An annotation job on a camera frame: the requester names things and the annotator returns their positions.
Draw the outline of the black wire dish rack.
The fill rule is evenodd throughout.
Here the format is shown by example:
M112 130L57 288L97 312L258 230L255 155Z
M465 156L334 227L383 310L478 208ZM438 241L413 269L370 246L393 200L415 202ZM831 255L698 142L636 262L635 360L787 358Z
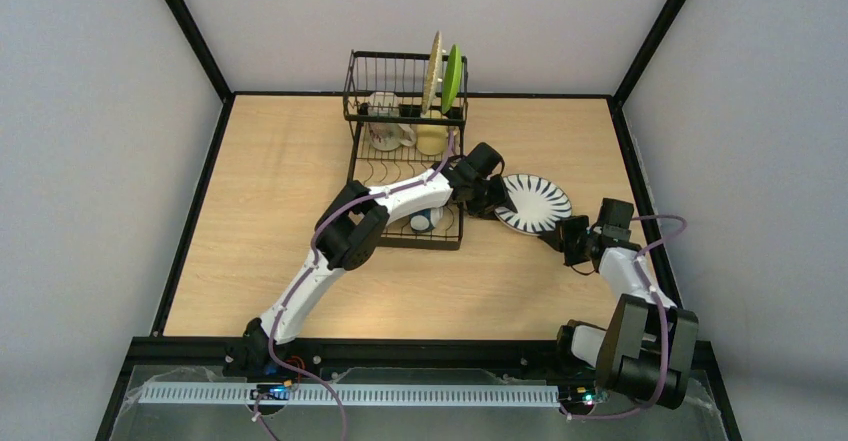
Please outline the black wire dish rack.
M461 62L459 95L447 113L441 112L440 87L429 109L423 110L429 68L427 54L351 52L342 90L343 117L352 139L349 180L365 186L388 185L435 166L444 154L425 154L418 148L414 136L421 125L441 125L453 131L453 152L464 152L466 62Z

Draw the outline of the blue striped white plate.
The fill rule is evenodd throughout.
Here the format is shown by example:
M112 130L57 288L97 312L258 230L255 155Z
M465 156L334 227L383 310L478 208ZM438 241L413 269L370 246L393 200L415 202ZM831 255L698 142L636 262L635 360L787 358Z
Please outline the blue striped white plate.
M572 204L550 180L533 174L511 174L504 184L513 208L497 207L496 218L510 229L526 235L553 231L555 224L572 215Z

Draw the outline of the cream ceramic mug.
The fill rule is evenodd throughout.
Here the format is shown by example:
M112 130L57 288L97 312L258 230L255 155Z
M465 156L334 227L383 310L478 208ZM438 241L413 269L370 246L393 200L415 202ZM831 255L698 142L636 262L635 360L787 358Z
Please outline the cream ceramic mug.
M377 121L366 123L368 139L374 149L393 151L416 144L416 132L410 124L388 121L388 118L400 116L400 103L394 93L374 92L364 105L368 116L377 118Z

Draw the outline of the yellow handled mug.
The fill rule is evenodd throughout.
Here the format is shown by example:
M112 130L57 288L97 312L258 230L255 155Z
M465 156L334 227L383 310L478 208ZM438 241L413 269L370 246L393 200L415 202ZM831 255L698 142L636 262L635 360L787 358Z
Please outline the yellow handled mug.
M450 127L419 123L415 127L416 149L425 156L440 156L448 146Z

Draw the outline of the white bowl dark rim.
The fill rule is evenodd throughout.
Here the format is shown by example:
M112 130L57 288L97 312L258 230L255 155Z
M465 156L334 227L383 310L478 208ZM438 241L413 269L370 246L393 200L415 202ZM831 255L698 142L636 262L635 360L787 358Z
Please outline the white bowl dark rim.
M429 208L417 211L409 216L409 227L414 233L433 231L444 215L444 208Z

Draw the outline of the woven bamboo plate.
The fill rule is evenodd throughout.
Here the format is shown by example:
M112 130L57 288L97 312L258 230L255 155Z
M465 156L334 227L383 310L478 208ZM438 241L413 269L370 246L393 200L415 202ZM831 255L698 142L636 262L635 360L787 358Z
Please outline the woven bamboo plate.
M422 91L421 99L421 115L427 114L433 106L434 99L437 93L437 87L441 80L442 56L443 56L443 38L442 33L437 31L431 52L428 59L426 77Z

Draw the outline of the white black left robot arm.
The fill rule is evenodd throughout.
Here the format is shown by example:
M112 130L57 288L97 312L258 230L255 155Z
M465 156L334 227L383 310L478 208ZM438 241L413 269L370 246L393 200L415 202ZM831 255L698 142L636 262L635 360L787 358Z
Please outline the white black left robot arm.
M467 155L448 154L393 184L348 182L316 223L298 274L268 310L248 322L240 342L227 348L226 365L246 371L268 365L276 347L299 337L321 298L344 274L370 259L385 228L398 219L450 203L476 214L508 203L505 184L495 171L503 163L494 148L481 142Z

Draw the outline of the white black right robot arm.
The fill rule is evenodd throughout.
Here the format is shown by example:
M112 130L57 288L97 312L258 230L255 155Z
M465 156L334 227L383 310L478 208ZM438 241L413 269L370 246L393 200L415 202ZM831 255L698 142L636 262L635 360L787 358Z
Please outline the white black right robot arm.
M564 366L593 369L598 387L640 409L676 409L686 396L699 322L658 287L647 248L630 240L635 219L632 204L605 198L596 220L571 216L542 234L565 265L591 263L619 296L607 328L576 320L561 326L556 356Z

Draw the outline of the green plate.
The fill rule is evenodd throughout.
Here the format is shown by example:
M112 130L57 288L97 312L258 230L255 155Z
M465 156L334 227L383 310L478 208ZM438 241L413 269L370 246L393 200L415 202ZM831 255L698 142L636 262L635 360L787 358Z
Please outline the green plate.
M446 71L442 78L440 111L443 115L448 114L458 96L461 86L462 72L461 50L457 44L454 44L448 55Z

